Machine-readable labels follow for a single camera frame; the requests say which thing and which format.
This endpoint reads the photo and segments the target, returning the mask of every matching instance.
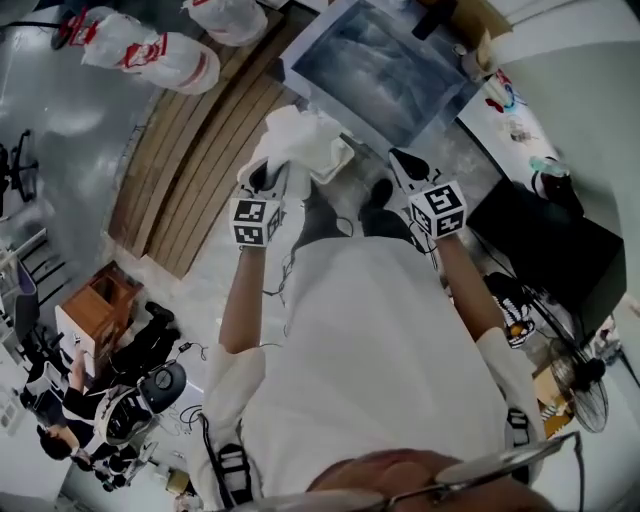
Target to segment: eyeglasses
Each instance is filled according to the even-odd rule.
[[[554,455],[569,439],[575,439],[574,451],[580,472],[580,505],[578,510],[582,512],[584,507],[584,464],[582,440],[579,432],[572,432],[542,443],[513,448],[470,462],[461,462],[438,473],[432,485],[392,498],[385,498],[381,494],[368,491],[318,491],[264,498],[226,509],[226,512],[388,512],[392,511],[399,502],[416,496],[430,496],[433,503],[437,504],[452,494],[488,484],[511,475],[517,469]]]

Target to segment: black strap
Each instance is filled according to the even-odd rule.
[[[529,418],[520,409],[510,407],[507,413],[507,422],[513,430],[513,446],[529,444]],[[529,466],[516,469],[512,475],[515,480],[528,485],[530,481]]]

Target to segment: wall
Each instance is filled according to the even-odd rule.
[[[26,414],[12,437],[0,436],[0,493],[54,502],[70,462],[50,459],[40,447],[37,421]]]
[[[624,0],[571,1],[556,8],[566,0],[490,1],[513,24],[513,32],[494,41],[498,64],[563,48],[640,40],[640,23]]]
[[[640,297],[640,42],[567,48],[503,66],[573,170],[590,218],[617,220],[628,291]],[[637,322],[619,325],[640,375]]]

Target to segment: hair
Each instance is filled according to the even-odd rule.
[[[53,460],[64,460],[71,455],[71,447],[64,440],[49,434],[40,436],[40,446]]]

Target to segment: white cloth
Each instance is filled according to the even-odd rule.
[[[503,393],[529,417],[532,441],[543,438],[526,356],[500,329],[474,343],[407,242],[322,240],[297,252],[293,277],[273,367],[264,373],[262,349],[232,356],[218,346],[205,391],[210,421],[242,414],[265,496],[304,492],[332,464],[377,450],[465,460],[504,450]],[[196,441],[190,468],[206,493],[215,480],[202,452]]]

